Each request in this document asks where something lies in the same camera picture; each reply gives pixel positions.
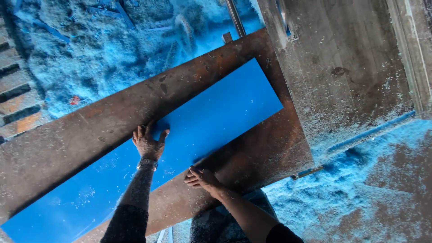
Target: black sleeve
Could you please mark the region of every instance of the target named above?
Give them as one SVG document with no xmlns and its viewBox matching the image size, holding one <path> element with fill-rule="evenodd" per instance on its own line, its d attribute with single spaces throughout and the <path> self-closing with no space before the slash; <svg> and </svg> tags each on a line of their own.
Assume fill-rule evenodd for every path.
<svg viewBox="0 0 432 243">
<path fill-rule="evenodd" d="M 133 205 L 119 205 L 100 243 L 145 243 L 149 213 Z"/>
<path fill-rule="evenodd" d="M 277 224 L 267 235 L 266 243 L 304 243 L 303 240 L 292 232 L 287 226 Z"/>
</svg>

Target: red object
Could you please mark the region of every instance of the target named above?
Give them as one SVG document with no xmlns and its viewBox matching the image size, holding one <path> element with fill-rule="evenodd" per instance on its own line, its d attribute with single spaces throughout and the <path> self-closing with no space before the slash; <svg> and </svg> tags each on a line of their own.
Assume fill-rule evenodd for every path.
<svg viewBox="0 0 432 243">
<path fill-rule="evenodd" d="M 71 105 L 78 105 L 78 103 L 79 103 L 79 97 L 78 97 L 78 96 L 73 96 L 73 97 L 70 99 L 69 103 L 70 103 Z"/>
</svg>

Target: wristwatch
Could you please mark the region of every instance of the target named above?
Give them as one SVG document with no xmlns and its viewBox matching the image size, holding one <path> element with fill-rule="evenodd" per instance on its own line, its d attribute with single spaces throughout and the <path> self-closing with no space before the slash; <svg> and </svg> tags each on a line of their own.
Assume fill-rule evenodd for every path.
<svg viewBox="0 0 432 243">
<path fill-rule="evenodd" d="M 153 166 L 154 170 L 158 168 L 157 161 L 141 158 L 140 162 L 137 165 L 137 169 L 141 169 L 143 165 L 151 165 Z"/>
</svg>

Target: dark pants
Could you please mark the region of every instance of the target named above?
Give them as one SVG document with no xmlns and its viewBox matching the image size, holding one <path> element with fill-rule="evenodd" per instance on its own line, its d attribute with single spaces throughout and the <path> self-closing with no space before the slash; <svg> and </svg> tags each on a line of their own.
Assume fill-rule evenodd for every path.
<svg viewBox="0 0 432 243">
<path fill-rule="evenodd" d="M 244 196 L 251 203 L 257 205 L 277 219 L 266 194 L 256 190 Z M 240 225 L 224 206 L 199 213 L 192 220 L 190 243 L 201 242 L 250 242 L 241 230 Z"/>
</svg>

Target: hand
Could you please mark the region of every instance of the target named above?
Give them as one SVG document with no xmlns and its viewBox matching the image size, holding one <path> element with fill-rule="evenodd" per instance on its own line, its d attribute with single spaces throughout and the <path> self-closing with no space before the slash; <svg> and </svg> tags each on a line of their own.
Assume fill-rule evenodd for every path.
<svg viewBox="0 0 432 243">
<path fill-rule="evenodd" d="M 210 195 L 214 198 L 216 198 L 217 190 L 224 188 L 213 172 L 208 169 L 202 169 L 200 171 L 195 166 L 189 167 L 189 172 L 184 182 L 194 189 L 204 188 L 204 190 L 210 192 Z"/>
<path fill-rule="evenodd" d="M 169 134 L 169 129 L 164 130 L 159 137 L 159 141 L 156 141 L 152 136 L 154 123 L 155 121 L 151 121 L 147 127 L 145 127 L 145 131 L 143 131 L 142 126 L 138 126 L 138 129 L 133 131 L 132 141 L 137 147 L 141 158 L 158 161 L 165 148 L 165 138 Z"/>
</svg>

